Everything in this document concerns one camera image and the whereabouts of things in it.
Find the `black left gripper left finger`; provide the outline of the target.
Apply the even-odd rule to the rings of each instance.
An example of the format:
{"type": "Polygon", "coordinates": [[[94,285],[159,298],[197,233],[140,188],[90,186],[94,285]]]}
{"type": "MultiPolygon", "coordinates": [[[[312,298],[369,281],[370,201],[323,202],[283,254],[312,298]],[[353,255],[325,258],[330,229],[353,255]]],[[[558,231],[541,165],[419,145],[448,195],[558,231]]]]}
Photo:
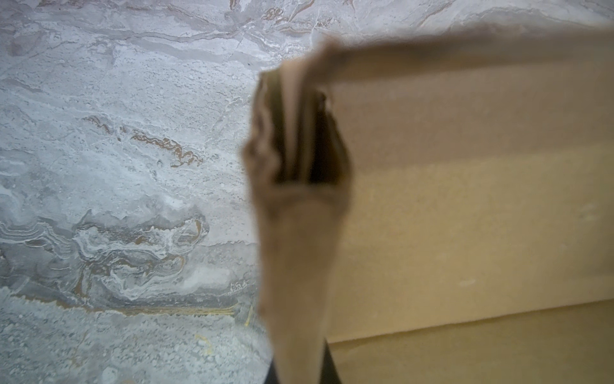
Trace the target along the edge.
{"type": "Polygon", "coordinates": [[[265,380],[263,384],[279,384],[278,374],[276,371],[276,367],[274,361],[271,361],[270,367],[267,371],[267,375],[265,376],[265,380]]]}

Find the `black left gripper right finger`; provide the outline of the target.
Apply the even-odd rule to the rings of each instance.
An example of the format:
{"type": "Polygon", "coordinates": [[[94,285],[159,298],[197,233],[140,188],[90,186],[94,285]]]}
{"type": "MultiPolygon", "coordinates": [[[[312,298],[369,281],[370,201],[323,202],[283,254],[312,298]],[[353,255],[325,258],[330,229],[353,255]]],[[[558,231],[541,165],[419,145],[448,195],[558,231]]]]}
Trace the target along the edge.
{"type": "Polygon", "coordinates": [[[325,342],[320,384],[342,384],[328,342],[325,342]]]}

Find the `brown cardboard box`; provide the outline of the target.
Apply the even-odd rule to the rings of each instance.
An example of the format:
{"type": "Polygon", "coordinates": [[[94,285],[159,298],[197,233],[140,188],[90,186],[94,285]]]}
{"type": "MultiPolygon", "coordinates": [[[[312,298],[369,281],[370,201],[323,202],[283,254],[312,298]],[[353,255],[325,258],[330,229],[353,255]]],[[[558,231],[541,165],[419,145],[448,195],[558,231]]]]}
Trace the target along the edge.
{"type": "Polygon", "coordinates": [[[242,157],[280,383],[612,382],[612,29],[327,43],[242,157]]]}

